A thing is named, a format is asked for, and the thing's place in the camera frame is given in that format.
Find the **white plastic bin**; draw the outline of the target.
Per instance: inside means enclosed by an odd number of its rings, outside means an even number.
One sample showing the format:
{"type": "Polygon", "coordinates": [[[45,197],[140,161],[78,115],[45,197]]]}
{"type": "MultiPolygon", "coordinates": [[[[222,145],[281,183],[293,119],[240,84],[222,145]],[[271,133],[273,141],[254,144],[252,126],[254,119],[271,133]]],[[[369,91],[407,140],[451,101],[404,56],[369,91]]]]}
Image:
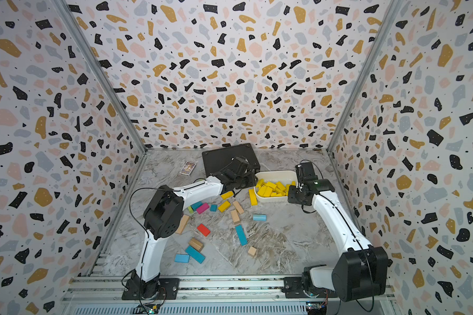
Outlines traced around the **white plastic bin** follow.
{"type": "Polygon", "coordinates": [[[289,188],[298,183],[293,171],[268,171],[256,175],[254,193],[258,202],[288,202],[289,188]]]}

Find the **long yellow block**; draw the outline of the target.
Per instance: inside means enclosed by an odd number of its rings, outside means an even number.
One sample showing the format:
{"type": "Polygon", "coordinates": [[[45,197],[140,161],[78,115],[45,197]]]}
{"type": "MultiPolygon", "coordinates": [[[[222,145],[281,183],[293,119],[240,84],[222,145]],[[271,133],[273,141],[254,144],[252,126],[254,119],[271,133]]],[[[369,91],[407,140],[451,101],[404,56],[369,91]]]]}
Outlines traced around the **long yellow block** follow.
{"type": "Polygon", "coordinates": [[[251,188],[249,191],[249,198],[250,198],[250,203],[251,203],[251,206],[257,206],[258,204],[258,200],[257,200],[257,197],[256,197],[256,193],[255,193],[255,190],[253,188],[251,188]]]}

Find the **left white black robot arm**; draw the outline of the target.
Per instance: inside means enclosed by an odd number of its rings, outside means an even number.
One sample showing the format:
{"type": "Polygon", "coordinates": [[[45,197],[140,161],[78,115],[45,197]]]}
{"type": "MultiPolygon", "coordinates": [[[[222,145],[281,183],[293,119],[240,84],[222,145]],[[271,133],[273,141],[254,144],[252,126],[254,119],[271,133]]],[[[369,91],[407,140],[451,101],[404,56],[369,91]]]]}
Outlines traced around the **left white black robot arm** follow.
{"type": "Polygon", "coordinates": [[[151,296],[159,289],[160,262],[167,239],[177,232],[184,218],[184,210],[207,198],[221,196],[234,190],[256,185],[256,171],[245,157],[234,157],[221,170],[202,181],[171,188],[154,188],[155,195],[144,210],[145,231],[142,254],[125,288],[140,297],[151,296]]]}

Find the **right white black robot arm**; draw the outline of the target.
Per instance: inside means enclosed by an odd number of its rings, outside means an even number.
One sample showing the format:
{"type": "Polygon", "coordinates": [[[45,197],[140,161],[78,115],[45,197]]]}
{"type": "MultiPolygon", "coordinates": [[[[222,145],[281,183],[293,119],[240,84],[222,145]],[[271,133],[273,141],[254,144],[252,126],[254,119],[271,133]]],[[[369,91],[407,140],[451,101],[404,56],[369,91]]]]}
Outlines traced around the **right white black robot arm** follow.
{"type": "Polygon", "coordinates": [[[383,295],[389,261],[385,250],[372,245],[360,232],[344,210],[332,183],[318,178],[311,161],[301,161],[295,170],[298,183],[289,188],[288,202],[313,207],[312,212],[321,216],[331,233],[339,256],[335,266],[304,269],[304,293],[317,297],[324,291],[332,291],[343,302],[383,295]]]}

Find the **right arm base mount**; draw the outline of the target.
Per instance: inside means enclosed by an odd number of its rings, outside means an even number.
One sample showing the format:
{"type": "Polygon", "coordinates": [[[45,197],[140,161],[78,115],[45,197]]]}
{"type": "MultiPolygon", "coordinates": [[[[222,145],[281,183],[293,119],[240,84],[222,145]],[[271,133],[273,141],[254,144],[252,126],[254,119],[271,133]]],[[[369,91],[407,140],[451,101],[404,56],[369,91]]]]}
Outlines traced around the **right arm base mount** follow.
{"type": "Polygon", "coordinates": [[[302,277],[289,276],[283,278],[283,288],[281,290],[287,299],[324,299],[336,298],[337,295],[334,291],[325,288],[311,288],[307,289],[304,284],[302,277]]]}

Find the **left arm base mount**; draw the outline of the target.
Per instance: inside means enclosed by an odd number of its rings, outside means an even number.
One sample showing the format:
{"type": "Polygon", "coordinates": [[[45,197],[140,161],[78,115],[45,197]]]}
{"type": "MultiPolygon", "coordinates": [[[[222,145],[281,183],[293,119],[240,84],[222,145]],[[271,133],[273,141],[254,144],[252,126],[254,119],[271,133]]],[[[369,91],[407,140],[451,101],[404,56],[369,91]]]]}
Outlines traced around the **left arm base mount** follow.
{"type": "Polygon", "coordinates": [[[130,279],[125,284],[123,301],[175,300],[179,289],[179,278],[158,278],[149,282],[130,279]]]}

